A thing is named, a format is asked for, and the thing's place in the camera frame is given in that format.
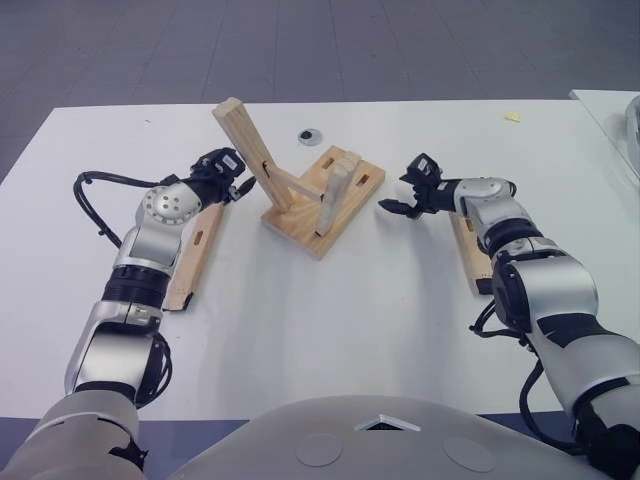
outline wooden assembly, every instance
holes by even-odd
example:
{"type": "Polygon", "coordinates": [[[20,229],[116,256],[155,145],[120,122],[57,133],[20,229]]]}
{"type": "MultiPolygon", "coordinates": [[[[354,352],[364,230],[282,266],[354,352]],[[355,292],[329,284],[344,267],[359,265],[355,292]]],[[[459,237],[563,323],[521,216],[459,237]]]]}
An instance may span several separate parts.
{"type": "Polygon", "coordinates": [[[384,170],[338,147],[298,178],[276,165],[240,100],[228,99],[213,115],[273,203],[263,223],[319,259],[384,181],[384,170]]]}
{"type": "Polygon", "coordinates": [[[491,277],[493,275],[491,260],[478,248],[478,237],[473,225],[457,213],[450,213],[449,216],[471,290],[478,295],[491,295],[491,277]]]}

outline wood grain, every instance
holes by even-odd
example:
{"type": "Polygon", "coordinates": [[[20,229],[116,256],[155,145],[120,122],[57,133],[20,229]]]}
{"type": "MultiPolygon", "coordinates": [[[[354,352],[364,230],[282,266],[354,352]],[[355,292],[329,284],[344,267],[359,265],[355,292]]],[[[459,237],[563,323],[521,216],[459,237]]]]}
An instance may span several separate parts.
{"type": "Polygon", "coordinates": [[[268,167],[267,173],[270,177],[274,178],[280,183],[284,183],[290,189],[301,193],[305,197],[310,198],[314,202],[322,202],[322,196],[324,192],[319,188],[314,187],[313,185],[301,180],[295,175],[287,172],[286,170],[282,170],[278,167],[268,167]]]}
{"type": "Polygon", "coordinates": [[[316,233],[318,235],[323,236],[331,229],[359,162],[359,155],[345,152],[344,156],[337,159],[333,168],[331,168],[327,187],[322,198],[322,208],[316,222],[316,233]]]}
{"type": "Polygon", "coordinates": [[[176,311],[187,308],[191,297],[198,289],[202,272],[207,266],[209,252],[222,223],[225,206],[211,205],[196,217],[196,224],[183,246],[178,266],[173,274],[165,302],[165,310],[176,311]]]}
{"type": "MultiPolygon", "coordinates": [[[[329,179],[330,167],[343,157],[344,150],[331,147],[302,175],[301,180],[324,191],[329,179]]],[[[321,259],[335,243],[340,234],[358,213],[373,192],[384,181],[385,172],[381,168],[361,160],[354,179],[347,189],[342,208],[329,232],[323,237],[315,233],[316,222],[322,205],[301,195],[293,193],[293,205],[286,213],[280,213],[275,207],[263,216],[265,225],[295,240],[316,258],[321,259]]]]}
{"type": "Polygon", "coordinates": [[[449,217],[471,291],[478,295],[491,295],[491,260],[478,248],[478,237],[471,222],[457,213],[450,213],[449,217]]]}
{"type": "Polygon", "coordinates": [[[274,207],[279,212],[289,210],[293,203],[291,192],[282,183],[269,178],[265,172],[265,168],[276,167],[276,164],[244,104],[231,97],[214,108],[212,113],[274,207]]]}

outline robotic arm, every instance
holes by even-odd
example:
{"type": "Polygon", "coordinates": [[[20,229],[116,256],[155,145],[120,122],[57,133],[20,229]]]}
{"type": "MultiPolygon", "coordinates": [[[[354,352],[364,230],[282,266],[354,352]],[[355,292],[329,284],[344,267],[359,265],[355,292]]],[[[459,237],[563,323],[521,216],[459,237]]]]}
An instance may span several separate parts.
{"type": "MultiPolygon", "coordinates": [[[[223,149],[202,157],[188,179],[138,182],[150,190],[123,242],[76,191],[119,252],[69,363],[67,396],[38,423],[0,472],[0,480],[144,479],[146,452],[136,443],[136,408],[157,398],[171,378],[169,346],[158,328],[181,231],[201,209],[248,192],[251,182],[238,190],[232,186],[243,170],[235,152],[223,149]]],[[[89,172],[79,182],[101,175],[89,172]]],[[[115,178],[109,177],[131,184],[131,179],[115,178]]],[[[526,391],[546,370],[574,421],[577,443],[554,443],[532,430],[556,448],[586,453],[594,467],[614,478],[631,478],[634,471],[637,477],[640,347],[598,323],[597,291],[586,269],[539,232],[514,200],[515,185],[508,181],[445,180],[424,154],[402,180],[413,186],[416,205],[383,200],[385,209],[410,218],[445,210],[472,222],[479,247],[492,260],[495,302],[473,331],[495,335],[482,331],[495,311],[507,327],[498,333],[519,339],[538,356],[523,388],[521,411],[530,416],[526,391]]],[[[568,478],[564,474],[569,472],[575,478],[602,476],[558,450],[470,414],[430,402],[354,396],[307,400],[269,412],[172,478],[374,479],[415,478],[422,472],[432,478],[471,478],[476,473],[514,478],[513,472],[522,478],[547,478],[546,473],[568,478]],[[370,430],[403,430],[407,435],[393,441],[375,434],[381,432],[363,435],[370,430]],[[528,470],[522,471],[522,465],[528,470]]]]}
{"type": "Polygon", "coordinates": [[[171,363],[158,328],[182,230],[209,205],[237,200],[250,190],[254,181],[240,191],[232,185],[244,170],[234,150],[216,150],[198,160],[189,178],[169,177],[144,195],[136,225],[120,245],[102,299],[69,362],[67,395],[112,390],[142,407],[162,393],[159,385],[170,379],[171,363]]]}
{"type": "Polygon", "coordinates": [[[598,323],[589,272],[540,233],[513,198],[511,182],[444,180],[425,154],[400,179],[413,186],[417,203],[383,200],[386,210],[409,218],[445,210],[473,224],[493,264],[495,312],[539,358],[528,388],[544,369],[574,421],[580,448],[570,453],[586,453],[596,468],[630,478],[640,463],[640,346],[598,323]]]}
{"type": "Polygon", "coordinates": [[[253,178],[233,186],[244,170],[235,151],[224,148],[201,157],[183,180],[170,176],[151,184],[103,172],[80,175],[76,198],[119,251],[69,362],[67,396],[0,472],[2,480],[144,478],[136,409],[162,394],[171,379],[171,352],[159,327],[182,230],[209,205],[248,193],[253,178]],[[83,182],[96,179],[150,188],[122,242],[82,192],[83,182]]]}

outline black cable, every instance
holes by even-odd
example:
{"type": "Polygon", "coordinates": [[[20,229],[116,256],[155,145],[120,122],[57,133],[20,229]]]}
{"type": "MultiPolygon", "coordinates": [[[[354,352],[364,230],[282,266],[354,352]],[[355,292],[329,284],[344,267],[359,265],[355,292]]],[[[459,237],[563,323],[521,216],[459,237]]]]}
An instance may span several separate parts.
{"type": "Polygon", "coordinates": [[[510,337],[517,340],[522,340],[522,334],[509,330],[508,328],[494,330],[492,332],[485,332],[484,326],[494,313],[496,313],[496,301],[491,300],[489,304],[484,308],[484,310],[482,310],[480,315],[478,315],[476,323],[469,327],[469,330],[471,330],[481,338],[510,337]]]}
{"type": "Polygon", "coordinates": [[[159,348],[162,349],[162,357],[164,360],[164,365],[162,367],[162,372],[160,373],[160,377],[158,379],[158,384],[153,387],[150,392],[148,398],[145,399],[144,402],[136,402],[136,408],[140,409],[149,405],[151,402],[156,400],[160,395],[164,393],[164,391],[169,386],[169,382],[171,382],[171,377],[173,376],[173,362],[171,360],[171,348],[169,348],[169,343],[162,336],[160,332],[156,332],[153,335],[154,342],[157,342],[159,348]]]}
{"type": "MultiPolygon", "coordinates": [[[[523,333],[517,333],[509,329],[495,330],[492,332],[485,332],[484,326],[491,316],[495,313],[495,299],[491,300],[489,304],[482,310],[480,315],[472,326],[469,327],[476,335],[482,338],[491,338],[491,337],[511,337],[518,339],[520,345],[529,346],[531,351],[537,356],[536,351],[533,349],[526,335],[523,333]]],[[[542,372],[544,371],[544,367],[542,366],[542,362],[538,359],[533,371],[527,377],[524,385],[522,386],[522,390],[520,391],[519,398],[519,406],[520,406],[520,415],[525,423],[525,425],[533,432],[533,434],[538,437],[542,442],[550,445],[554,448],[562,450],[563,452],[568,453],[569,455],[584,455],[584,449],[580,447],[577,443],[573,442],[563,442],[561,440],[557,440],[545,434],[538,424],[536,423],[533,415],[531,414],[531,410],[529,408],[529,393],[531,392],[531,388],[538,381],[542,372]]]]}
{"type": "Polygon", "coordinates": [[[547,445],[555,447],[563,452],[568,453],[569,455],[584,455],[584,449],[574,442],[563,442],[561,440],[557,440],[545,434],[540,427],[536,423],[533,415],[531,414],[531,410],[529,409],[529,393],[531,392],[531,388],[538,381],[538,379],[542,376],[542,372],[544,371],[544,367],[542,366],[542,362],[540,359],[536,362],[535,367],[527,377],[522,386],[522,390],[520,391],[519,398],[519,406],[520,406],[520,415],[524,420],[525,425],[533,432],[533,434],[542,440],[547,445]]]}
{"type": "Polygon", "coordinates": [[[87,214],[87,216],[95,223],[99,230],[98,235],[106,236],[111,243],[113,243],[117,248],[120,248],[122,245],[122,241],[115,234],[113,230],[109,228],[107,223],[102,219],[100,215],[95,211],[91,202],[87,199],[87,196],[84,193],[82,188],[82,184],[86,183],[87,185],[91,185],[94,180],[104,180],[106,182],[112,183],[120,183],[122,185],[129,185],[132,187],[141,187],[141,188],[153,188],[161,185],[158,182],[145,182],[143,180],[137,180],[135,178],[125,177],[123,175],[117,175],[115,173],[107,173],[107,172],[98,172],[98,171],[90,171],[84,172],[78,175],[78,178],[73,184],[73,195],[75,196],[80,208],[87,214]]]}

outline silver robot arm segment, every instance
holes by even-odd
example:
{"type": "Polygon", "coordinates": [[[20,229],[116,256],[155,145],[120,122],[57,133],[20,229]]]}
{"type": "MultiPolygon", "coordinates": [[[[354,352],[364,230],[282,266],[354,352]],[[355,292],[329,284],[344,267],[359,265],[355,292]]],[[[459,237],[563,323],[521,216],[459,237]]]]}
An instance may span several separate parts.
{"type": "Polygon", "coordinates": [[[544,368],[590,463],[630,478],[640,464],[640,346],[598,323],[593,278],[540,233],[513,198],[514,184],[440,175],[438,164],[420,155],[401,177],[413,186],[416,205],[381,206],[409,218],[445,210],[471,221],[492,260],[498,318],[539,357],[534,372],[544,368]]]}
{"type": "MultiPolygon", "coordinates": [[[[254,181],[233,186],[244,169],[235,151],[225,148],[201,157],[188,178],[172,176],[154,184],[122,242],[76,192],[119,251],[67,367],[67,396],[38,423],[0,480],[144,479],[146,452],[137,445],[136,410],[157,398],[171,377],[169,346],[158,330],[182,229],[207,206],[246,194],[254,181]]],[[[103,172],[87,172],[79,181],[113,178],[135,186],[147,183],[103,172]]]]}

